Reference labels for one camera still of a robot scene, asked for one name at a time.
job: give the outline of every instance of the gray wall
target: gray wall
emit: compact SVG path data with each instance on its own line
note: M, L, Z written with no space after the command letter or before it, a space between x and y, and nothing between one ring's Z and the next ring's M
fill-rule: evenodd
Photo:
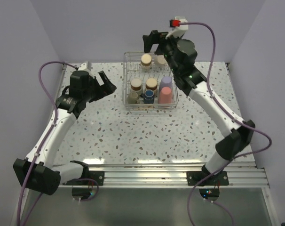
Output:
M266 169L285 221L285 0L266 0L230 65L242 115L272 137L273 146L256 162ZM256 136L252 146L255 150L266 143Z
M0 226L9 225L20 192L14 160L32 149L51 110L38 69L57 59L30 1L0 0ZM44 71L52 94L59 75L58 66Z
M169 31L169 20L186 16L212 26L216 61L229 62L264 0L31 0L60 58L73 62L122 61L143 49L143 34ZM186 38L196 43L198 61L209 60L212 40L200 26Z

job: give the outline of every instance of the dish rack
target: dish rack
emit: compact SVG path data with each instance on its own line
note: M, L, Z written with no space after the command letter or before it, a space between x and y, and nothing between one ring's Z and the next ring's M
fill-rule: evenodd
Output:
M123 103L124 106L131 113L160 113L166 111L172 111L178 104L178 92L175 82L173 80L173 74L166 64L164 67L159 67L154 64L155 54L150 52L148 54L152 57L151 69L144 70L140 66L141 56L144 52L126 52L124 53L124 70L123 70ZM139 78L142 80L143 90L145 89L146 81L149 78L154 78L158 82L158 88L161 79L164 76L172 78L172 103L171 104L158 104L158 98L155 97L153 104L143 104L143 99L140 97L141 104L128 104L127 97L131 90L131 80Z

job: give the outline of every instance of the speckled tabletop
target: speckled tabletop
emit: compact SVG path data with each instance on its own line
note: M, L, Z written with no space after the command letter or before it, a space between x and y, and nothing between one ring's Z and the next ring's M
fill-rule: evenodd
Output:
M122 103L122 63L92 64L93 74L103 70L118 88L114 94L87 105L65 136L54 164L70 160L88 164L207 162L223 137L205 111L178 91L179 103L172 112L158 116L130 114ZM209 62L196 67L207 74ZM61 90L69 85L67 68ZM238 115L238 104L224 62L215 62L212 87ZM244 152L251 151L248 146ZM237 161L254 161L249 155Z

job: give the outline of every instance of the wire rack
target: wire rack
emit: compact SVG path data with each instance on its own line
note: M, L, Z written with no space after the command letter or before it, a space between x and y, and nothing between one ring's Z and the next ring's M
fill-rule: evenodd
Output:
M155 97L153 104L128 104L127 96L130 93L130 82L134 78L142 80L143 89L145 88L146 81L149 78L154 78L160 84L161 79L164 76L172 76L172 72L168 65L164 67L158 67L154 64L155 54L150 52L152 57L151 69L145 70L141 68L140 61L144 52L126 52L124 53L124 71L123 71L123 103L125 108L131 113L160 113L166 111L172 111L178 104L178 92L174 80L172 79L172 93L173 100L171 104L158 104L158 98Z

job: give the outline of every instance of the purple cup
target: purple cup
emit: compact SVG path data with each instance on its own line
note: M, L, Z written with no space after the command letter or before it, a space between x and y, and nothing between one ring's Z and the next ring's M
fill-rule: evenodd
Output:
M159 85L159 93L161 92L163 87L169 87L172 89L172 78L169 76L165 76L162 78L160 85Z

